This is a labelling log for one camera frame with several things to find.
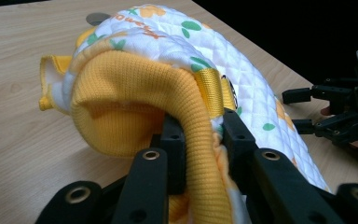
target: orange flower print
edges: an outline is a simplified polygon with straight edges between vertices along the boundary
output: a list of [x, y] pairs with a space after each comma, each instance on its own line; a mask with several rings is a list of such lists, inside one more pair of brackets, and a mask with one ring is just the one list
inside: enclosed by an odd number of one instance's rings
[[156, 6], [140, 7], [139, 10], [141, 12], [141, 17], [143, 17], [143, 18], [150, 18], [154, 14], [156, 14], [158, 16], [165, 15], [165, 10], [163, 8], [156, 7]]
[[284, 112], [281, 102], [279, 102], [278, 100], [275, 100], [275, 102], [276, 102], [276, 110], [277, 110], [278, 118], [286, 120], [287, 126], [292, 131], [294, 131], [295, 130], [294, 124], [293, 124], [292, 120], [289, 118], [289, 116]]

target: yellow strap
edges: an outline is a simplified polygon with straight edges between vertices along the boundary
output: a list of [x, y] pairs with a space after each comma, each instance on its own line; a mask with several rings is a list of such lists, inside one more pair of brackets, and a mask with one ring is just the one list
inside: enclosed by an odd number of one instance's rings
[[219, 72], [213, 68], [204, 68], [194, 74], [202, 99], [211, 119], [224, 114], [222, 86]]

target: green leaf print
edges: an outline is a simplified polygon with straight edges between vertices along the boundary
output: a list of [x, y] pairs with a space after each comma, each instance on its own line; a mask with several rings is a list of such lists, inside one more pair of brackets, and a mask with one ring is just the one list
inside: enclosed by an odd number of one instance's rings
[[196, 63], [191, 64], [191, 71], [198, 72], [201, 69], [203, 69], [203, 67], [201, 65], [196, 64]]
[[182, 32], [183, 32], [183, 35], [184, 35], [186, 38], [190, 38], [190, 33], [188, 32], [187, 29], [182, 28]]
[[211, 68], [211, 66], [208, 63], [206, 63], [205, 61], [203, 61], [201, 58], [190, 57], [190, 59], [196, 63], [203, 64], [205, 67]]
[[112, 45], [112, 47], [116, 50], [123, 50], [124, 48], [124, 45], [126, 44], [126, 40], [125, 39], [122, 39], [120, 41], [118, 41], [117, 43], [111, 39], [110, 40], [110, 44]]
[[127, 9], [127, 11], [129, 11], [129, 14], [132, 14], [132, 15], [138, 15], [138, 13], [136, 13], [136, 8], [130, 8], [130, 9]]
[[90, 35], [89, 38], [87, 39], [87, 43], [89, 45], [92, 45], [93, 43], [95, 43], [97, 40], [103, 38], [105, 35], [101, 35], [100, 37], [98, 37], [95, 33]]
[[240, 116], [242, 114], [242, 106], [237, 108], [237, 114]]
[[271, 124], [271, 123], [266, 123], [263, 126], [264, 131], [271, 131], [275, 128], [275, 125]]
[[182, 22], [182, 26], [187, 30], [200, 31], [201, 27], [193, 21], [184, 21]]

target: yellow trim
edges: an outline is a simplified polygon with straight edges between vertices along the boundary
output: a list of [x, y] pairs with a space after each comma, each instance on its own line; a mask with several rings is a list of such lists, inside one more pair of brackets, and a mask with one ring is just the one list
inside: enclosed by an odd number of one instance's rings
[[96, 29], [97, 27], [94, 26], [81, 34], [76, 40], [76, 48], [80, 47], [80, 45], [86, 40], [86, 38], [89, 37], [92, 33], [94, 33]]
[[47, 63], [52, 63], [55, 72], [60, 76], [64, 76], [66, 70], [72, 61], [71, 56], [57, 56], [57, 55], [45, 55], [40, 60], [40, 83], [42, 86], [42, 96], [39, 99], [39, 109], [42, 111], [55, 108], [63, 114], [68, 115], [68, 112], [62, 110], [54, 102], [54, 98], [51, 95], [51, 84], [46, 82], [46, 67]]

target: yellow knit fabric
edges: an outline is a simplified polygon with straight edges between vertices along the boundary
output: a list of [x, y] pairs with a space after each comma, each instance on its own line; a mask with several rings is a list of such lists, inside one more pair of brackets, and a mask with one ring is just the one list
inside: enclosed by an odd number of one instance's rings
[[184, 129], [187, 157], [186, 194], [170, 197], [170, 222], [186, 220], [190, 208], [195, 223], [232, 223], [210, 114], [192, 74], [116, 50], [74, 64], [71, 116], [84, 139], [104, 154], [133, 156], [169, 113]]

